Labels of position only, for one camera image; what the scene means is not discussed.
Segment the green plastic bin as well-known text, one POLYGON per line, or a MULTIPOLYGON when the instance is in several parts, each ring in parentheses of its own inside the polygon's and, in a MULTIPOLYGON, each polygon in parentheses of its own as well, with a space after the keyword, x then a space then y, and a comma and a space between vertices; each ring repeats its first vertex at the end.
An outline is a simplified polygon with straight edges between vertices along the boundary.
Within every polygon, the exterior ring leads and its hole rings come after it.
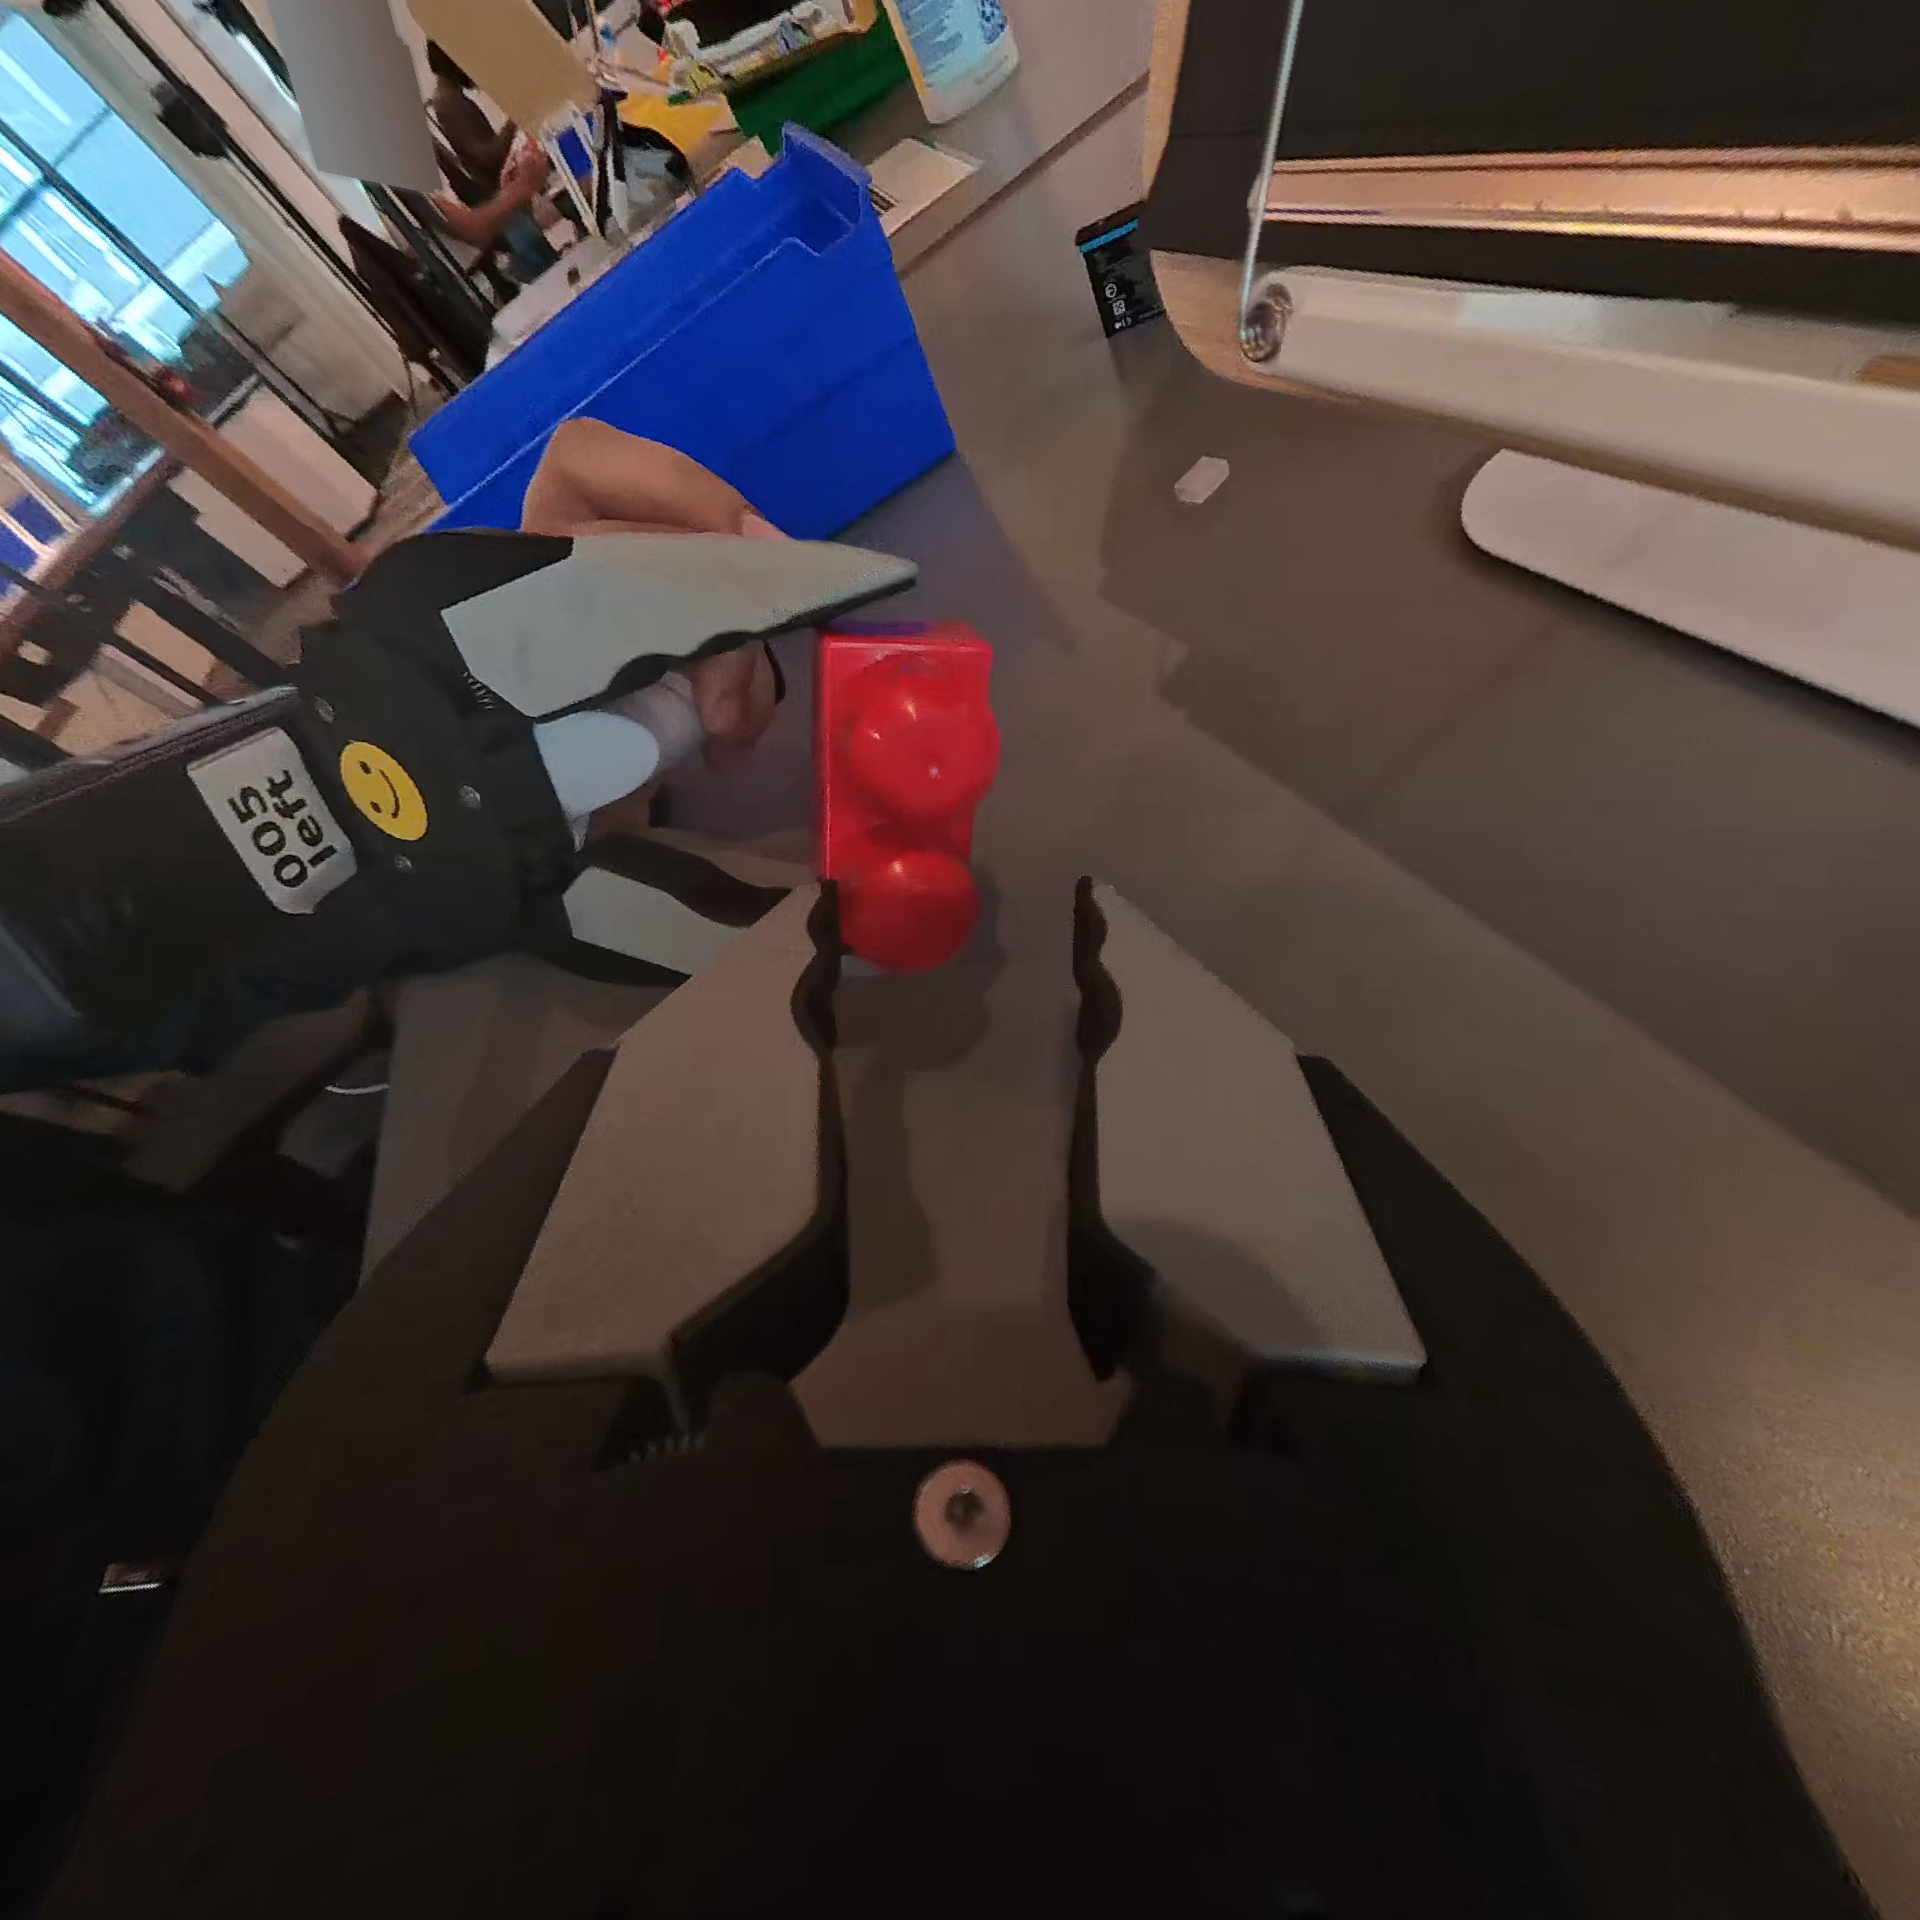
POLYGON ((784 129, 829 134, 909 86, 898 37, 886 12, 862 37, 833 37, 784 72, 732 90, 732 122, 744 140, 781 156, 784 129))

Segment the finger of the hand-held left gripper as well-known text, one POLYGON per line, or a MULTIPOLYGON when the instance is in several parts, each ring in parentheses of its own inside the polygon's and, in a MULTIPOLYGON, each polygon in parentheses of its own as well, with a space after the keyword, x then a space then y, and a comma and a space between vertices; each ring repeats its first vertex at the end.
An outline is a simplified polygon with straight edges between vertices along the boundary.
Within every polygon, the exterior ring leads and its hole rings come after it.
POLYGON ((922 568, 846 541, 580 534, 442 609, 478 686, 530 720, 595 707, 759 641, 829 626, 922 568))
POLYGON ((603 979, 695 976, 804 888, 800 860, 700 829, 608 833, 563 896, 563 927, 603 979))

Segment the person's left hand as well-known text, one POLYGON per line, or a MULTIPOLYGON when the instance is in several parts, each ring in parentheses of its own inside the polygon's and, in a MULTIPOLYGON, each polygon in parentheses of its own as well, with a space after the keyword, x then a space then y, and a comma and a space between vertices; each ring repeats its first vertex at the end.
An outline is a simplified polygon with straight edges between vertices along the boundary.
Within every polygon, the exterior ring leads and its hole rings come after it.
MULTIPOLYGON (((588 532, 738 534, 784 540, 732 482, 685 455, 631 437, 603 421, 563 421, 547 437, 519 529, 530 534, 580 540, 588 532)), ((690 676, 695 713, 710 730, 710 770, 748 757, 784 696, 776 656, 742 645, 700 664, 690 676)))

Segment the yellow plastic item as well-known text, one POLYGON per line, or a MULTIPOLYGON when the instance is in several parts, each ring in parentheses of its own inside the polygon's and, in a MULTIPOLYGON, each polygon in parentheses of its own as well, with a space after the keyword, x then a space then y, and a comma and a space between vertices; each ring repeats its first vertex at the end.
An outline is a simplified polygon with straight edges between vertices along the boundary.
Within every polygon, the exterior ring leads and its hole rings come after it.
POLYGON ((738 129, 722 93, 666 97, 627 90, 618 104, 618 116, 627 129, 663 136, 683 156, 695 156, 738 129))

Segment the white barcode label sheet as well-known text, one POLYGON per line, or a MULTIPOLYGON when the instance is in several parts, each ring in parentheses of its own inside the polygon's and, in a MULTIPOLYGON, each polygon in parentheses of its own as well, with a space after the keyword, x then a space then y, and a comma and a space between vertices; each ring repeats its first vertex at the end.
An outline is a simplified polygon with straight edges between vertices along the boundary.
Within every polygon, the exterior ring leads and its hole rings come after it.
POLYGON ((932 136, 901 136, 870 163, 870 201, 879 228, 901 233, 959 191, 978 173, 978 160, 932 136))

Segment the black tripod stand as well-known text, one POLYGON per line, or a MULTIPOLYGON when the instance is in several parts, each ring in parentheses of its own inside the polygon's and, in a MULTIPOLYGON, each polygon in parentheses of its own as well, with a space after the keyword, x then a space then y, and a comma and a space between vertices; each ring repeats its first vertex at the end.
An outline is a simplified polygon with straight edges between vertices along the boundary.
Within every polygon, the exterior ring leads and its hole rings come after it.
POLYGON ((25 24, 212 210, 249 264, 231 347, 342 430, 386 402, 425 419, 468 385, 485 316, 420 191, 318 166, 264 4, 23 4, 25 24))

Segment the person's dark clothed body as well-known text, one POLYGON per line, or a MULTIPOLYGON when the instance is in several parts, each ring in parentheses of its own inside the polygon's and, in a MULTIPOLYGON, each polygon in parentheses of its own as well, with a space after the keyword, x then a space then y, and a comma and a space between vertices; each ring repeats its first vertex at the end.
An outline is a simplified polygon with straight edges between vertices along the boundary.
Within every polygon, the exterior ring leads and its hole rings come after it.
POLYGON ((362 1267, 157 1188, 2 1209, 2 1917, 36 1917, 182 1556, 362 1267))

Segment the blue plastic bin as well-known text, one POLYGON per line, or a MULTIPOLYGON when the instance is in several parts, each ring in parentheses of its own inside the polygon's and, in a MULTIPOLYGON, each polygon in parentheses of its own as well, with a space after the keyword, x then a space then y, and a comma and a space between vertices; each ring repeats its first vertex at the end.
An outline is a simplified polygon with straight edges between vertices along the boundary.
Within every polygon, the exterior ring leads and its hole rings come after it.
POLYGON ((410 435, 433 529, 515 529, 570 419, 683 450, 797 540, 945 462, 952 428, 870 170, 790 123, 760 177, 722 173, 565 300, 410 435))

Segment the black wooden book stand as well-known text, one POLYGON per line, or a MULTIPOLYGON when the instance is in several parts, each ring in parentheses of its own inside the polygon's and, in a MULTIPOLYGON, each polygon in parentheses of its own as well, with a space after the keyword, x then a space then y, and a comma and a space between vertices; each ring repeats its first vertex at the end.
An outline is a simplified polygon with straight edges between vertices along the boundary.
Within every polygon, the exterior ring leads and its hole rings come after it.
POLYGON ((1916 4, 1167 4, 1144 245, 1228 379, 1494 446, 1489 557, 1916 724, 1916 4))

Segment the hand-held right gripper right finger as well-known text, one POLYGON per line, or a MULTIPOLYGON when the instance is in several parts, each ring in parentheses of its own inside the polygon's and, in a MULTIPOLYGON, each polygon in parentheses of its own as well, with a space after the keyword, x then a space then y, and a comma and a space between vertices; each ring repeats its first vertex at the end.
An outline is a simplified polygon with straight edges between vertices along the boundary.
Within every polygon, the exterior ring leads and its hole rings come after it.
POLYGON ((1069 1318, 1094 1378, 1168 1331, 1254 1369, 1427 1365, 1295 1045, 1097 877, 1073 885, 1069 1318))

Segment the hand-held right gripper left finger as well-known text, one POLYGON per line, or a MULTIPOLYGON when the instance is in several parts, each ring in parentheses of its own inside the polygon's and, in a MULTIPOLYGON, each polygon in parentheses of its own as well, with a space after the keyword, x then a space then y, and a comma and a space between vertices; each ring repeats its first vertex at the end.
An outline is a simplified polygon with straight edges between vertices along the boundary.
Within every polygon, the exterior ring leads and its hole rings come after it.
POLYGON ((624 1036, 490 1382, 711 1395, 797 1382, 829 1348, 851 1294, 839 979, 836 896, 813 880, 624 1036))

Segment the white wipes canister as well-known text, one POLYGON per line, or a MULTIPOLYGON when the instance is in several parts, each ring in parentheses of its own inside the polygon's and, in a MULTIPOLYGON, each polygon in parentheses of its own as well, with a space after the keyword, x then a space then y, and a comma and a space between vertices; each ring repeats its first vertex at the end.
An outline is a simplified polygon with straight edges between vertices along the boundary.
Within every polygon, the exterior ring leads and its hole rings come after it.
POLYGON ((1018 38, 1002 4, 879 5, 935 127, 969 113, 1018 72, 1018 38))

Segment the red toy building block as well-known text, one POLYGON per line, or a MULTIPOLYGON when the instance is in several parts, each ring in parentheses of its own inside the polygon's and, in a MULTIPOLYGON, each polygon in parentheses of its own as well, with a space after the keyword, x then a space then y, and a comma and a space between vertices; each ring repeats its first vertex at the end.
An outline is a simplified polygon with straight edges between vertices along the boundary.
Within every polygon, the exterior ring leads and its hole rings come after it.
POLYGON ((998 773, 993 645, 963 620, 849 620, 813 654, 813 844, 842 948, 927 973, 973 938, 973 825, 998 773))

